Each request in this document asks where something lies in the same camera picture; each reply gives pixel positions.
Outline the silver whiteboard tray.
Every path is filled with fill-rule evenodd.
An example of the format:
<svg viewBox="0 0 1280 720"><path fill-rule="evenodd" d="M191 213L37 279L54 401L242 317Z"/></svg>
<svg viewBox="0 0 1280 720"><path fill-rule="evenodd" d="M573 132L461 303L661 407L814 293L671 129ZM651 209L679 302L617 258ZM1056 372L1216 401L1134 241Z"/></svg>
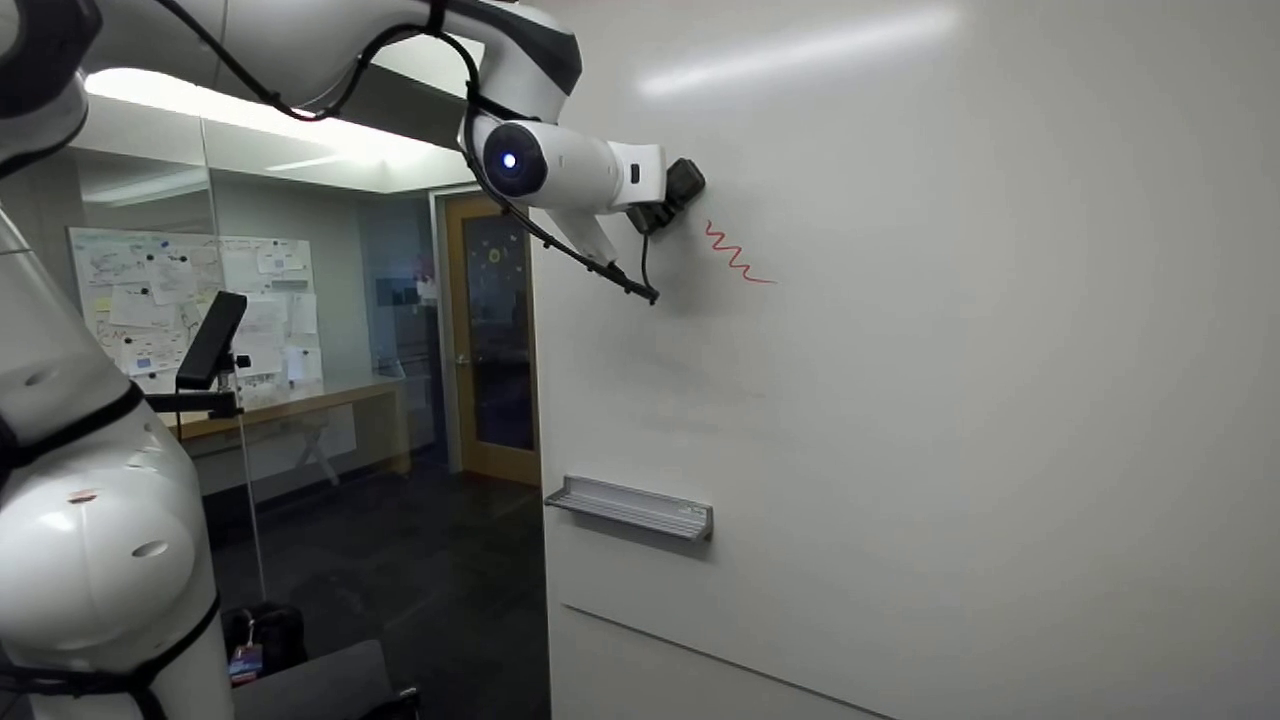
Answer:
<svg viewBox="0 0 1280 720"><path fill-rule="evenodd" d="M709 541L716 529L710 505L586 477L566 475L543 503L687 542Z"/></svg>

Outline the wooden door with glass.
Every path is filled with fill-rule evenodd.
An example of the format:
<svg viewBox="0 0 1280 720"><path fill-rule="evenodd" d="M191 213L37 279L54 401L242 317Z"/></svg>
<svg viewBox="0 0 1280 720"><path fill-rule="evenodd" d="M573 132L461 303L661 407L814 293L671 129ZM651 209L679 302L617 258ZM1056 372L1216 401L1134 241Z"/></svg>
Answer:
<svg viewBox="0 0 1280 720"><path fill-rule="evenodd" d="M527 232L488 196L443 202L460 462L541 484Z"/></svg>

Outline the ceiling light panel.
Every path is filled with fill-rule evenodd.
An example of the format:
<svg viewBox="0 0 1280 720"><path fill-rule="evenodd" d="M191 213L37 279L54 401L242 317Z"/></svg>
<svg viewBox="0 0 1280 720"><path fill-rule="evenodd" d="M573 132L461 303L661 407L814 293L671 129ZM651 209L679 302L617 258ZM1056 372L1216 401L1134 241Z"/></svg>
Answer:
<svg viewBox="0 0 1280 720"><path fill-rule="evenodd" d="M298 122L159 73L105 70L86 87L76 149L370 193L475 182L456 150L344 120Z"/></svg>

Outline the long wooden desk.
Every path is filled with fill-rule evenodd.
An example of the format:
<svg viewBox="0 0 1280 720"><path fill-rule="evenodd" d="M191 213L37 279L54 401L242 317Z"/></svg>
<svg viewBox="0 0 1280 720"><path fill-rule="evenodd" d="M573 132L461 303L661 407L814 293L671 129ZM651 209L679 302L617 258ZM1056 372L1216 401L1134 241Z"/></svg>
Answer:
<svg viewBox="0 0 1280 720"><path fill-rule="evenodd" d="M384 375L260 396L236 418L164 413L196 461L201 491L246 488L276 498L310 486L339 486L361 471L407 475L413 465L403 380Z"/></svg>

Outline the pin board with papers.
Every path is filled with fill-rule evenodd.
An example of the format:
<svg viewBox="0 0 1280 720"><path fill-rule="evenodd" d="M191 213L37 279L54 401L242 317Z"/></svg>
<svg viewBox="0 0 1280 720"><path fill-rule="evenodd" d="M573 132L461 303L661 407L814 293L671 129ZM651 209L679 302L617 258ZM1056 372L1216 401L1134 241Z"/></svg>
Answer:
<svg viewBox="0 0 1280 720"><path fill-rule="evenodd" d="M246 297L232 342L251 402L323 383L311 247L303 240L68 229L86 325L146 391L175 388L177 370L220 292Z"/></svg>

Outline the black bag with tag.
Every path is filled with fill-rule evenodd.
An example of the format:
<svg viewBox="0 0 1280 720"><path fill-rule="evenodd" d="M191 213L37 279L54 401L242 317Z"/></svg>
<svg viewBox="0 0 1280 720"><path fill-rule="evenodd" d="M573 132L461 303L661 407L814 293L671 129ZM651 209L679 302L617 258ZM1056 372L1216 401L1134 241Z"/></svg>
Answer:
<svg viewBox="0 0 1280 720"><path fill-rule="evenodd" d="M287 603L262 602L221 614L233 687L298 667L308 661L305 618Z"/></svg>

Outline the wall whiteboard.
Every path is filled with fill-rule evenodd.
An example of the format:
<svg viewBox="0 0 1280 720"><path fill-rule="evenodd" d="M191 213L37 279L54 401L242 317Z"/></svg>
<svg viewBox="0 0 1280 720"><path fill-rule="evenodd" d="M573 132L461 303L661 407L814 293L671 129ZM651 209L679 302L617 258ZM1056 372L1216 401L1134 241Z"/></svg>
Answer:
<svg viewBox="0 0 1280 720"><path fill-rule="evenodd" d="M707 190L534 270L554 720L1280 720L1280 0L531 0Z"/></svg>

